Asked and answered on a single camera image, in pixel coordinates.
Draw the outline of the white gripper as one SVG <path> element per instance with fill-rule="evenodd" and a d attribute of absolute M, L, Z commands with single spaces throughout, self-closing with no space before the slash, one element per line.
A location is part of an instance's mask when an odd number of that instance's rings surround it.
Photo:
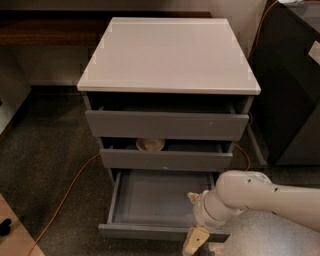
<path fill-rule="evenodd" d="M 201 194 L 188 192 L 193 204 L 194 223 L 183 244 L 182 255 L 193 256 L 208 240 L 209 232 L 223 226 L 230 217 L 230 209 L 222 202 L 215 191 L 204 191 Z"/>

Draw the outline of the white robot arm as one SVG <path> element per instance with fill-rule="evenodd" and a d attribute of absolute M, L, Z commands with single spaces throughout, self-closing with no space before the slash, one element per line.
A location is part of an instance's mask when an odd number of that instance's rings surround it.
<path fill-rule="evenodd" d="M 265 211 L 314 231 L 320 231 L 320 190 L 274 184 L 257 171 L 229 170 L 211 190 L 189 192 L 193 225 L 183 244 L 182 255 L 193 256 L 218 227 L 245 211 Z"/>

